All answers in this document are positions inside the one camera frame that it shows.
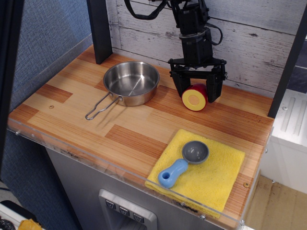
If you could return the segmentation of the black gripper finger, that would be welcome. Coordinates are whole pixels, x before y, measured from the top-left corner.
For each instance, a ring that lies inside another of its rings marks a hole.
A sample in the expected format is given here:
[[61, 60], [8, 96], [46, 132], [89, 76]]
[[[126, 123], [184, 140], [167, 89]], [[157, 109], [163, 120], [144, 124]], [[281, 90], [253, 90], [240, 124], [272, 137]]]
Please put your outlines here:
[[223, 85], [223, 75], [220, 67], [214, 67], [207, 76], [206, 86], [208, 102], [213, 103], [220, 95]]
[[173, 78], [175, 87], [179, 96], [181, 97], [183, 92], [191, 85], [190, 77], [187, 71], [171, 71], [171, 77]]

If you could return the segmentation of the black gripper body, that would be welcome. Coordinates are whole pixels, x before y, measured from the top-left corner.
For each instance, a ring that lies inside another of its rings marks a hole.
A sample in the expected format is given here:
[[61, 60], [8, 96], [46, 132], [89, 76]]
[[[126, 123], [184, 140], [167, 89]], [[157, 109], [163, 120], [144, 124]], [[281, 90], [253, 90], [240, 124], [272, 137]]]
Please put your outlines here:
[[226, 61], [213, 57], [212, 43], [205, 35], [181, 36], [183, 58], [170, 59], [170, 76], [183, 79], [224, 81]]

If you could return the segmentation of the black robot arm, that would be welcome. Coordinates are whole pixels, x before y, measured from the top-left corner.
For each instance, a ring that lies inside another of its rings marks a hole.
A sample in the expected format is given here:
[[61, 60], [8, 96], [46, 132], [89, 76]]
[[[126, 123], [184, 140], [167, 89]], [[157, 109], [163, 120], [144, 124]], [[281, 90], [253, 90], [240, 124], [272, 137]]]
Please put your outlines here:
[[170, 59], [172, 77], [179, 96], [191, 86], [192, 79], [205, 79], [208, 102], [214, 102], [222, 91], [226, 79], [226, 61], [213, 57], [213, 46], [220, 43], [212, 41], [210, 28], [219, 29], [208, 23], [210, 19], [205, 1], [185, 3], [171, 1], [171, 7], [177, 28], [180, 29], [179, 39], [182, 43], [183, 58]]

